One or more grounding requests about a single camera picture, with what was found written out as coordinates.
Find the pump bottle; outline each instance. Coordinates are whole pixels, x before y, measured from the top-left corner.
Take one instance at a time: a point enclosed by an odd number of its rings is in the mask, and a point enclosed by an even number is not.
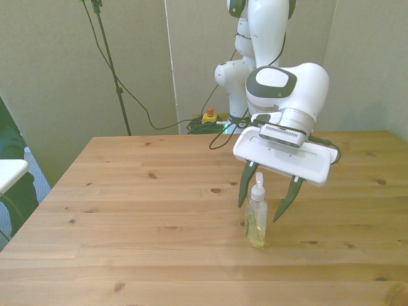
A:
[[[251,189],[251,195],[246,199],[245,235],[253,247],[263,247],[265,244],[266,217],[268,204],[265,201],[263,175],[257,172],[256,184]]]

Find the beige wall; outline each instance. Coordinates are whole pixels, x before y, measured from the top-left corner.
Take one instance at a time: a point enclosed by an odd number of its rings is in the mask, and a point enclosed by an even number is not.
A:
[[[104,1],[102,19],[118,76],[157,126],[174,123],[164,0]],[[112,74],[80,1],[1,1],[0,20],[0,95],[53,185],[93,136],[126,135]],[[177,132],[124,100],[134,135]]]
[[[215,68],[235,50],[238,19],[229,15],[225,0],[166,0],[166,4],[178,117],[190,119],[201,112],[216,86]],[[323,64],[335,7],[336,0],[298,0],[281,66]],[[227,94],[217,89],[208,105],[217,112],[228,112]]]
[[[405,0],[339,0],[318,130],[387,129],[408,143],[407,16]]]

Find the black stand pole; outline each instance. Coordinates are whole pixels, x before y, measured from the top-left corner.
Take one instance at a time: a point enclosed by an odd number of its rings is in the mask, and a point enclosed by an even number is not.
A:
[[[100,15],[101,10],[100,10],[99,7],[102,6],[102,0],[91,0],[91,1],[92,1],[92,7],[94,8],[94,12],[95,12],[96,16],[98,17],[99,26],[101,28],[103,41],[105,42],[106,53],[108,54],[110,69],[112,70],[113,79],[115,80],[116,93],[117,93],[117,96],[119,97],[120,107],[122,108],[122,114],[123,114],[123,119],[125,120],[127,134],[129,136],[132,136],[132,134],[130,132],[128,117],[126,115],[125,106],[123,104],[123,99],[122,99],[123,89],[119,87],[119,84],[117,82],[115,68],[113,67],[112,57],[110,56],[110,51],[109,51],[109,46],[108,46],[108,41],[106,40],[105,30],[103,29],[103,24],[102,24],[102,20],[101,20],[101,15]]]

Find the wood grain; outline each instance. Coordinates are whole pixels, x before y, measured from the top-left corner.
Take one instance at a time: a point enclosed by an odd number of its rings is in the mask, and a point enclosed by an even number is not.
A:
[[[342,160],[263,249],[237,207],[236,136],[92,139],[0,253],[0,305],[408,305],[408,148],[318,136]],[[271,220],[289,178],[263,173]]]

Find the black cable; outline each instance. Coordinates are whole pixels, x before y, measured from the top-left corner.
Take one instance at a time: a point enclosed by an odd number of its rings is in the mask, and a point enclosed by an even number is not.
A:
[[[234,51],[234,53],[232,54],[231,59],[230,59],[229,61],[232,61],[232,59],[234,58],[234,55],[236,54],[236,52],[237,52],[237,50],[235,49],[235,51]],[[213,89],[213,91],[211,92],[210,96],[208,97],[208,99],[207,99],[206,102],[204,103],[203,109],[201,110],[201,115],[203,115],[205,106],[207,105],[208,101],[210,101],[210,99],[211,99],[213,93],[215,92],[215,90],[216,90],[217,88],[218,88],[218,84],[214,87],[214,89]]]
[[[231,122],[230,124],[228,124],[228,125],[210,142],[210,145],[208,146],[208,147],[210,148],[210,150],[220,149],[220,148],[222,148],[223,146],[225,146],[228,142],[230,142],[232,136],[234,135],[235,130],[238,128],[238,125],[239,125],[240,123],[242,123],[242,121],[244,120],[245,116],[247,115],[247,112],[248,112],[248,108],[247,108],[247,111],[246,111],[246,112],[244,113],[244,115],[242,116],[242,118],[239,120],[239,122]],[[230,136],[228,137],[227,141],[224,142],[222,145],[219,145],[218,147],[215,147],[215,148],[211,147],[212,144],[218,139],[218,137],[220,137],[220,136],[225,132],[225,130],[228,129],[228,128],[229,128],[230,126],[232,126],[233,124],[235,124],[235,127],[234,127],[234,129],[232,130],[232,133],[231,133]]]
[[[274,59],[268,66],[271,66],[274,62],[276,62],[278,60],[278,58],[281,57],[281,55],[283,53],[283,49],[285,49],[285,42],[286,42],[286,33],[285,33],[285,37],[283,38],[282,49],[280,50],[280,53],[279,53],[278,57],[276,59]]]
[[[342,158],[342,151],[340,150],[340,148],[338,146],[336,146],[334,143],[332,143],[331,141],[327,140],[327,139],[322,139],[316,136],[309,136],[309,141],[310,142],[316,142],[316,143],[321,143],[322,145],[327,145],[327,146],[332,146],[335,147],[337,150],[337,157],[336,160],[334,162],[332,162],[331,164],[337,164],[340,159]]]
[[[342,158],[342,151],[340,150],[340,148],[338,146],[336,146],[334,143],[330,144],[331,146],[335,147],[337,150],[337,157],[336,160],[334,162],[332,162],[331,164],[337,164],[340,159]]]
[[[149,124],[152,126],[152,128],[154,128],[155,130],[168,129],[168,128],[171,128],[171,127],[173,127],[173,126],[176,126],[176,125],[179,124],[179,123],[187,122],[187,121],[192,121],[193,119],[181,120],[181,121],[179,121],[179,122],[177,122],[177,123],[174,123],[174,124],[172,124],[172,125],[170,125],[170,126],[166,126],[166,127],[162,127],[162,128],[161,128],[161,127],[155,127],[155,126],[153,125],[153,123],[152,123],[152,121],[151,121],[151,119],[150,119],[150,113],[149,113],[149,111],[144,107],[143,104],[140,103],[140,101],[139,101],[139,100],[126,88],[126,86],[121,82],[121,80],[117,77],[115,71],[112,69],[111,65],[109,64],[108,60],[106,59],[106,57],[105,57],[105,55],[104,55],[104,53],[103,53],[103,51],[102,51],[102,49],[101,49],[101,47],[100,47],[100,45],[99,45],[98,38],[96,37],[96,32],[95,32],[94,24],[93,24],[93,22],[92,22],[91,16],[89,15],[89,11],[88,11],[88,8],[87,8],[87,6],[86,6],[84,0],[82,0],[82,4],[84,5],[84,8],[85,8],[85,10],[86,10],[86,12],[87,12],[87,15],[88,15],[89,22],[90,22],[90,24],[91,24],[92,32],[94,33],[94,38],[95,38],[96,46],[98,47],[99,52],[101,53],[103,59],[105,60],[106,65],[108,65],[109,69],[110,69],[111,72],[113,73],[114,77],[117,79],[118,83],[121,84],[121,86],[123,87],[123,89],[145,110],[145,112],[146,112],[146,114],[147,114],[147,118],[148,118],[148,120],[149,120]]]

